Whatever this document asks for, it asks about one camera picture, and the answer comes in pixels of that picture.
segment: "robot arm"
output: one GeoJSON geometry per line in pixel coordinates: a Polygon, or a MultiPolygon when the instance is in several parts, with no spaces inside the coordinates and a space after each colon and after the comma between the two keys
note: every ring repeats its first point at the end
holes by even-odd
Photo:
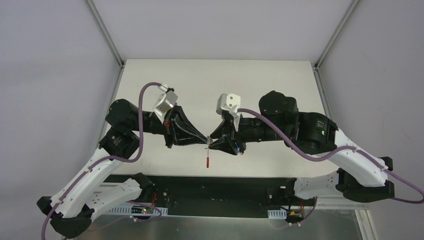
{"type": "MultiPolygon", "coordinates": [[[[187,119],[181,106],[178,106],[174,89],[166,85],[153,111],[143,111],[143,131],[164,135],[168,148],[173,145],[206,144],[207,139],[187,119]]],[[[95,193],[95,189],[123,162],[109,159],[97,162],[108,156],[129,159],[140,145],[139,110],[125,99],[116,100],[109,108],[106,121],[111,128],[99,142],[93,156],[78,174],[52,197],[43,196],[37,206],[45,215],[51,215],[50,224],[56,232],[75,238],[83,233],[101,214],[127,201],[151,200],[152,182],[142,173],[133,175],[127,181],[112,189],[95,193]]]]}
{"type": "MultiPolygon", "coordinates": [[[[243,154],[246,143],[281,141],[271,127],[258,118],[243,118],[238,111],[240,97],[222,94],[216,112],[223,121],[210,135],[215,140],[209,149],[232,155],[243,154]]],[[[299,112],[296,99],[271,91],[259,101],[260,114],[275,124],[296,147],[309,155],[322,157],[342,146],[355,150],[341,150],[328,160],[340,167],[330,174],[311,178],[292,178],[284,195],[287,198],[310,199],[315,196],[344,196],[356,202],[369,203],[394,197],[394,185],[387,174],[373,162],[357,152],[362,150],[325,115],[316,112],[299,112]]],[[[392,170],[389,157],[372,157],[392,170]]]]}

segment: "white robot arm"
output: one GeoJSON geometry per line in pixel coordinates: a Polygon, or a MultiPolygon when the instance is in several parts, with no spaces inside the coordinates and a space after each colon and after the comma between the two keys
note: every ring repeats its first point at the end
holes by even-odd
{"type": "Polygon", "coordinates": [[[175,115],[174,107],[178,97],[174,89],[165,84],[149,83],[143,89],[154,85],[164,93],[158,97],[153,112],[143,111],[141,114],[141,111],[139,112],[130,102],[124,99],[116,100],[106,116],[106,121],[112,127],[100,141],[99,148],[95,150],[87,164],[65,188],[52,197],[43,196],[37,201],[40,210],[51,218],[50,224],[56,232],[69,239],[75,238],[109,209],[127,201],[135,199],[143,201],[150,198],[153,184],[142,173],[133,175],[108,191],[101,193],[94,191],[139,147],[140,139],[133,133],[139,130],[139,115],[143,117],[144,132],[164,135],[171,146],[178,143],[179,139],[170,137],[167,127],[164,126],[165,116],[172,119],[175,115]]]}
{"type": "Polygon", "coordinates": [[[209,145],[209,149],[237,155],[246,150],[248,142],[290,140],[292,145],[286,143],[288,147],[315,162],[321,160],[311,155],[324,157],[338,150],[332,152],[328,160],[339,166],[339,170],[318,177],[290,179],[285,186],[287,198],[307,200],[344,196],[352,201],[369,203],[395,196],[394,185],[388,181],[385,172],[386,169],[392,170],[392,159],[370,155],[325,115],[299,112],[296,99],[275,91],[259,100],[260,114],[240,107],[238,95],[231,93],[219,97],[216,112],[222,115],[223,121],[210,135],[217,140],[209,145]],[[243,112],[257,118],[243,118],[243,112]],[[283,136],[269,124],[274,125],[283,136]],[[380,168],[364,154],[384,167],[380,168]]]}

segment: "white table surface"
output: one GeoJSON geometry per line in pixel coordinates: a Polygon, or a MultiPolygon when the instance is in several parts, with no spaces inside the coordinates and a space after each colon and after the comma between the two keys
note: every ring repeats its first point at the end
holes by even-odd
{"type": "MultiPolygon", "coordinates": [[[[275,90],[297,100],[301,112],[324,113],[309,61],[129,59],[115,99],[138,105],[140,89],[148,82],[165,83],[175,89],[177,103],[187,118],[205,136],[221,122],[216,113],[222,93],[241,96],[242,108],[259,111],[259,99],[275,90]]],[[[150,87],[143,110],[152,106],[162,92],[150,87]]],[[[124,163],[113,174],[208,177],[315,177],[337,166],[329,161],[310,162],[282,141],[247,143],[243,155],[210,150],[206,168],[204,144],[168,149],[162,135],[144,134],[144,151],[135,163],[124,163]]]]}

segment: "white wall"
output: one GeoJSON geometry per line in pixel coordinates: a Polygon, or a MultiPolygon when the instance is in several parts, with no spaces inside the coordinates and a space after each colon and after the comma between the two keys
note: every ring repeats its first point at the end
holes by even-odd
{"type": "MultiPolygon", "coordinates": [[[[334,120],[424,188],[424,1],[365,0],[321,67],[334,120]]],[[[397,197],[419,199],[395,181],[397,197]]],[[[371,205],[380,239],[424,239],[424,206],[371,205]]]]}
{"type": "Polygon", "coordinates": [[[36,202],[89,158],[117,73],[84,1],[1,1],[0,239],[40,238],[36,202]]]}
{"type": "Polygon", "coordinates": [[[351,0],[95,0],[124,59],[315,62],[351,0]]]}

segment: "gray floor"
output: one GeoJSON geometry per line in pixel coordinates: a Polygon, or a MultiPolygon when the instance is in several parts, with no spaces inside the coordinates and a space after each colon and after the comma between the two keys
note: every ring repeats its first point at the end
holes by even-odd
{"type": "MultiPolygon", "coordinates": [[[[103,215],[90,226],[96,229],[119,216],[103,215]]],[[[229,217],[168,216],[158,221],[134,223],[123,219],[78,240],[360,240],[354,210],[316,210],[301,227],[284,226],[284,220],[229,217]]]]}

